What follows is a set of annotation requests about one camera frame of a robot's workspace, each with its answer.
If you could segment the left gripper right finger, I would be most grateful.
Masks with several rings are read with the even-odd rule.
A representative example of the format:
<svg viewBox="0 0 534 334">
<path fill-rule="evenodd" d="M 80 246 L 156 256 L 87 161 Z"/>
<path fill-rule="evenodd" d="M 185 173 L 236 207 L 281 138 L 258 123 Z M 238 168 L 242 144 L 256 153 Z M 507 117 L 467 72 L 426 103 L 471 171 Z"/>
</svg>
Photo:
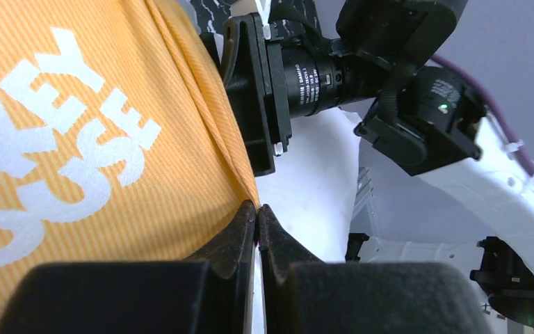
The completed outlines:
<svg viewBox="0 0 534 334">
<path fill-rule="evenodd" d="M 267 333 L 490 333 L 474 291 L 437 262 L 327 263 L 264 205 L 257 215 Z"/>
</svg>

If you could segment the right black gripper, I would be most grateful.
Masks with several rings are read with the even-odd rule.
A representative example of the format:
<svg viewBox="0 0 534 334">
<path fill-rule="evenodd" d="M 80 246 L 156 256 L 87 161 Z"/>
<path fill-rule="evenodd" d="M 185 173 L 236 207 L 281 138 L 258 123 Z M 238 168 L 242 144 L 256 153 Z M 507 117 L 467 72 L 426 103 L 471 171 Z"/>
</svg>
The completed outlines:
<svg viewBox="0 0 534 334">
<path fill-rule="evenodd" d="M 428 61 L 455 30 L 465 1 L 346 1 L 338 38 L 283 3 L 267 18 L 224 24 L 222 82 L 255 176 L 275 171 L 294 118 L 373 100 L 355 134 L 415 176 L 479 160 L 478 91 Z"/>
</svg>

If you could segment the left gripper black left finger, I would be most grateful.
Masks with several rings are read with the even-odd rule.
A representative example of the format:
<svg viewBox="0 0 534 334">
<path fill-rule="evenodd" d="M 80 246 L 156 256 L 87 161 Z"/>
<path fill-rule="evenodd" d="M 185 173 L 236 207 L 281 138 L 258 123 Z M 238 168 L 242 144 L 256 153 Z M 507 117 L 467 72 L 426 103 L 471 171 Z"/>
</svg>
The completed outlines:
<svg viewBox="0 0 534 334">
<path fill-rule="evenodd" d="M 249 333 L 256 210 L 179 261 L 59 262 L 32 269 L 0 333 Z"/>
</svg>

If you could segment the white pillow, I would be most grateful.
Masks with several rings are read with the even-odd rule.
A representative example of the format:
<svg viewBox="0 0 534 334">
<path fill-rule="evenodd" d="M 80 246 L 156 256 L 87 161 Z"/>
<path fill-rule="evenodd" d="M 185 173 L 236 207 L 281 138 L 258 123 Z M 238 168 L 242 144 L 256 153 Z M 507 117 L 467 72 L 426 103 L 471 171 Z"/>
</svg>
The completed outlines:
<svg viewBox="0 0 534 334">
<path fill-rule="evenodd" d="M 325 262 L 344 262 L 357 191 L 357 113 L 333 108 L 291 121 L 289 149 L 276 171 L 256 179 L 261 203 Z"/>
</svg>

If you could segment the orange printed pillowcase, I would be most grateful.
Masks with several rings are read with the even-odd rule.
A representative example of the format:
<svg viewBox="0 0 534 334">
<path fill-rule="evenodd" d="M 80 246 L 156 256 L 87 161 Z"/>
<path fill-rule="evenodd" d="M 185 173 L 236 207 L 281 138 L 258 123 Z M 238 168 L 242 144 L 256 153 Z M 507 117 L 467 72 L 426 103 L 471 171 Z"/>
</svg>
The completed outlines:
<svg viewBox="0 0 534 334">
<path fill-rule="evenodd" d="M 0 1 L 0 316 L 46 262 L 175 260 L 254 175 L 178 1 Z"/>
</svg>

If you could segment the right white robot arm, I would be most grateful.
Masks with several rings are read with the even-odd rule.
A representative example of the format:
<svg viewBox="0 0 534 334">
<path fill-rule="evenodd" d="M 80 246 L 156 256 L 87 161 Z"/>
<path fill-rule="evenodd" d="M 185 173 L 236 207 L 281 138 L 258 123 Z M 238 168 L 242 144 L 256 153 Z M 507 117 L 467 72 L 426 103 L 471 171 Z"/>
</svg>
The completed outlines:
<svg viewBox="0 0 534 334">
<path fill-rule="evenodd" d="M 534 328 L 534 164 L 490 95 L 437 55 L 465 1 L 347 1 L 324 38 L 230 1 L 222 72 L 263 204 L 326 262 L 450 264 Z"/>
</svg>

